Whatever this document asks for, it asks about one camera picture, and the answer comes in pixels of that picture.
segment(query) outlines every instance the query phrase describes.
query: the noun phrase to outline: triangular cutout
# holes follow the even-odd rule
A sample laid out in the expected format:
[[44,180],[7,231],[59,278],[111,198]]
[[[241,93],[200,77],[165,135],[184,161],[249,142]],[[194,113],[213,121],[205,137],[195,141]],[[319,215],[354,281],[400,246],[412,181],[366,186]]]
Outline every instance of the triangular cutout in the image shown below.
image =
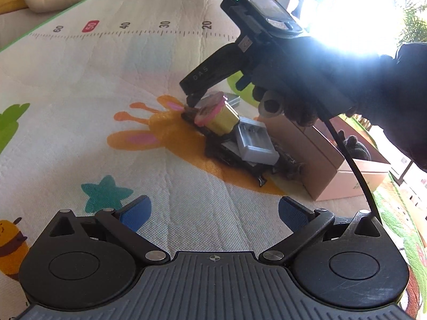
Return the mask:
[[57,236],[66,236],[66,235],[72,235],[74,234],[73,227],[71,226],[70,221],[68,218],[62,217],[59,219],[58,223],[55,225],[53,230],[50,232],[50,237],[57,237]]
[[363,217],[360,219],[358,226],[354,234],[359,236],[368,236],[368,237],[379,237],[380,234],[375,227],[374,223],[368,217]]

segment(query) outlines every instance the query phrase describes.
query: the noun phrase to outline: gray plush toy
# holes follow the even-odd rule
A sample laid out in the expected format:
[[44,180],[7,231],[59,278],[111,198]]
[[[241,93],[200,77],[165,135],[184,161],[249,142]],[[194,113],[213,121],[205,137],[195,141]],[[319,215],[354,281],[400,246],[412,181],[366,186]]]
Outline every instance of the gray plush toy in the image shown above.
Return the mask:
[[357,140],[356,136],[350,136],[345,139],[344,131],[340,130],[338,131],[338,137],[342,140],[353,159],[371,161],[371,155],[368,149]]

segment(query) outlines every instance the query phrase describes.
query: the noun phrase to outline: pink cardboard box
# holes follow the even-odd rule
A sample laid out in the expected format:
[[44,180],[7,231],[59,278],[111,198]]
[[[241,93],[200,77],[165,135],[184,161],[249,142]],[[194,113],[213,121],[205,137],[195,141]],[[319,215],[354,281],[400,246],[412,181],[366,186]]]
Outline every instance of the pink cardboard box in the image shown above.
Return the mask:
[[[362,195],[362,189],[343,155],[331,143],[333,140],[325,124],[318,120],[314,127],[300,127],[284,115],[274,118],[259,117],[270,136],[277,139],[293,158],[303,162],[302,182],[316,201]],[[354,159],[374,191],[387,176],[390,163],[340,117],[331,119],[337,131],[344,130],[345,137],[355,135],[368,149],[372,161]]]

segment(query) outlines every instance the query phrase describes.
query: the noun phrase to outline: black cable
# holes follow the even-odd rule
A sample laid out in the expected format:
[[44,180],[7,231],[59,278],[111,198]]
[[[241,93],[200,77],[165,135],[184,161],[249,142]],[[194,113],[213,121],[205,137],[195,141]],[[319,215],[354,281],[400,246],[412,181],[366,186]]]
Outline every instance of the black cable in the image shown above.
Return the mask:
[[345,147],[344,143],[342,143],[342,141],[338,137],[338,133],[335,130],[334,126],[331,124],[331,122],[328,119],[325,119],[322,121],[325,123],[327,129],[329,130],[330,134],[334,138],[335,142],[337,142],[338,149],[340,150],[341,154],[344,156],[345,160],[347,161],[351,170],[356,176],[356,179],[359,182],[360,188],[362,188],[363,194],[365,195],[366,201],[368,202],[369,209],[371,210],[371,215],[375,216],[378,219],[379,223],[382,224],[381,218],[379,217],[377,204],[375,203],[375,199],[372,196],[371,189],[366,183],[365,178],[363,177],[362,173],[360,172],[353,158],[350,156],[350,153]]

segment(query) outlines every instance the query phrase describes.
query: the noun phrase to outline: pink inner ear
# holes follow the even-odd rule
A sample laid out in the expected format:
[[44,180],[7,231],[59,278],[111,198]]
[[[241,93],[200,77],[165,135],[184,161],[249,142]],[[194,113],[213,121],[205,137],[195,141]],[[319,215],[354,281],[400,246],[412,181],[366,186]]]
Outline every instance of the pink inner ear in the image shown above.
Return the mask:
[[134,144],[148,145],[158,143],[159,140],[152,133],[140,133],[138,135],[129,136],[127,140]]
[[174,102],[167,102],[167,105],[172,110],[184,110],[184,107]]

